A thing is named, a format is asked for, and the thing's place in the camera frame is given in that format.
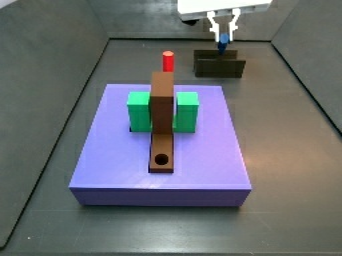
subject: purple platform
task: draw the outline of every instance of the purple platform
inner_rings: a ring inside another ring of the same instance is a hole
[[[197,133],[175,133],[173,174],[149,173],[151,133],[130,132],[127,97],[150,85],[107,85],[70,189],[83,205],[241,206],[252,184],[219,86],[198,92]]]

